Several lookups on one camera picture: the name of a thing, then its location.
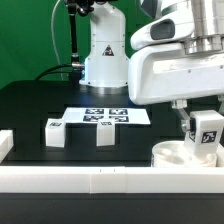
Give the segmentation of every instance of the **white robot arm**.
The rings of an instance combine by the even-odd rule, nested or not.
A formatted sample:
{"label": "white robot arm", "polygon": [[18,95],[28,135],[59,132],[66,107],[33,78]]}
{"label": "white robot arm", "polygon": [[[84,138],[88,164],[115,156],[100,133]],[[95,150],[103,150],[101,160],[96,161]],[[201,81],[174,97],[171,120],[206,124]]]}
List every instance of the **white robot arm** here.
{"label": "white robot arm", "polygon": [[[194,18],[187,2],[178,0],[180,2],[176,3],[179,5],[178,10],[174,10],[175,6],[173,5],[169,9],[169,4],[173,4],[171,3],[173,1],[170,0],[152,1],[150,5],[149,2],[151,1],[144,0],[142,2],[144,12],[149,12],[148,15],[152,15],[153,18],[160,16],[161,18],[144,26],[132,36],[131,46],[133,49],[140,50],[149,45],[180,41],[192,35]],[[156,10],[154,14],[149,10],[150,6]]]}
{"label": "white robot arm", "polygon": [[[139,105],[173,102],[186,132],[181,150],[187,152],[186,166],[207,166],[224,126],[216,111],[188,116],[183,109],[187,99],[224,93],[223,10],[224,0],[164,0],[162,17],[131,38],[132,47],[139,51],[129,63],[130,99]],[[166,155],[162,151],[158,146],[154,149],[160,158],[168,154],[171,158],[177,147],[173,144],[164,151]]]}
{"label": "white robot arm", "polygon": [[162,2],[164,16],[132,37],[133,48],[140,49],[129,63],[129,95],[134,103],[224,93],[223,10],[223,0]]}

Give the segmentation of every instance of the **white cube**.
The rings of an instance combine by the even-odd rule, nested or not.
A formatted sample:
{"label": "white cube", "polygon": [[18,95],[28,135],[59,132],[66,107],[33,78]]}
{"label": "white cube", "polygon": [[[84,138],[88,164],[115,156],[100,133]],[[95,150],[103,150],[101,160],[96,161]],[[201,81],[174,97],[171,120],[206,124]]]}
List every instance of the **white cube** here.
{"label": "white cube", "polygon": [[115,145],[115,119],[104,118],[98,120],[96,145]]}
{"label": "white cube", "polygon": [[63,119],[48,119],[45,127],[46,146],[64,147],[65,125],[66,123]]}

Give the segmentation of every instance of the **black table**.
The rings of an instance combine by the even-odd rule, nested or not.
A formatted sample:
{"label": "black table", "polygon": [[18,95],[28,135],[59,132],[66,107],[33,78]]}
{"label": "black table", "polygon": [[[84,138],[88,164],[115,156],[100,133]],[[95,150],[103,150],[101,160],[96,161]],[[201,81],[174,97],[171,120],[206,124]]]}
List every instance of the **black table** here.
{"label": "black table", "polygon": [[[13,129],[15,147],[2,166],[150,166],[153,145],[183,140],[170,103],[144,106],[151,125],[116,125],[116,145],[96,147],[96,125],[66,127],[64,149],[45,146],[48,118],[67,107],[138,108],[127,94],[80,92],[69,82],[20,81],[0,90],[0,129]],[[216,97],[188,109],[218,108]],[[222,194],[0,194],[2,223],[223,223]]]}

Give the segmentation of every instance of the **white paper sheet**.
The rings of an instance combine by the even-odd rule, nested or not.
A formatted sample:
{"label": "white paper sheet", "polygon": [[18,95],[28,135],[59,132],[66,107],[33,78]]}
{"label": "white paper sheet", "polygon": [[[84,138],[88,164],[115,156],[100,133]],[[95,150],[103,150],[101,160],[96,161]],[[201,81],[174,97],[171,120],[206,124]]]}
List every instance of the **white paper sheet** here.
{"label": "white paper sheet", "polygon": [[62,117],[66,123],[97,123],[102,118],[115,118],[115,123],[120,124],[150,124],[145,109],[72,107]]}

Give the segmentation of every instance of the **green backdrop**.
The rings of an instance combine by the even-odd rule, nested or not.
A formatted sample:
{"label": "green backdrop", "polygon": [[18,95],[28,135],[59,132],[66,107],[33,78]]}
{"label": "green backdrop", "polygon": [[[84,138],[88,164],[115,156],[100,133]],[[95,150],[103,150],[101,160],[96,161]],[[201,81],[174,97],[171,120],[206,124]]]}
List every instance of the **green backdrop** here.
{"label": "green backdrop", "polygon": [[[15,80],[33,80],[42,71],[57,65],[50,27],[56,2],[57,0],[0,1],[0,88]],[[151,22],[136,7],[136,2],[137,0],[119,0],[112,3],[126,16],[128,57],[134,53],[130,46],[131,35]],[[77,32],[79,54],[84,60],[90,52],[89,17],[77,16]],[[63,0],[55,17],[55,37],[61,62],[69,63],[69,17]]]}

